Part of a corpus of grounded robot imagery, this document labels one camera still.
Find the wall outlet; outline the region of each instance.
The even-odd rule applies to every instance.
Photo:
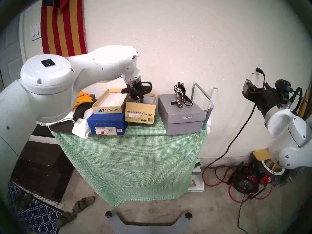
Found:
[[[262,60],[262,59],[257,59],[256,68],[262,69],[262,67],[263,67],[263,60]],[[253,72],[253,74],[258,75],[259,72],[257,72],[256,69],[255,69],[255,71]]]
[[[262,59],[257,59],[257,67],[262,69],[261,67],[263,67],[263,60]]]

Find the blue shoe box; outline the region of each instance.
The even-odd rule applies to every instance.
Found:
[[[92,134],[96,135],[124,135],[128,122],[124,120],[125,112],[114,114],[92,114],[88,125]]]

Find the striped flag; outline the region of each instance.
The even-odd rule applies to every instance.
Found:
[[[63,57],[87,53],[82,0],[42,0],[41,38],[43,53]]]

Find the gray shoe box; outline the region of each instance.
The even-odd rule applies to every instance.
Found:
[[[193,102],[193,106],[179,108],[171,105],[176,101],[176,94],[158,95],[158,112],[168,135],[194,133],[201,130],[205,112]]]

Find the white label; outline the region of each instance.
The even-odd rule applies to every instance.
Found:
[[[117,135],[115,127],[95,127],[97,135]]]
[[[139,113],[129,113],[129,117],[139,118],[140,114]]]

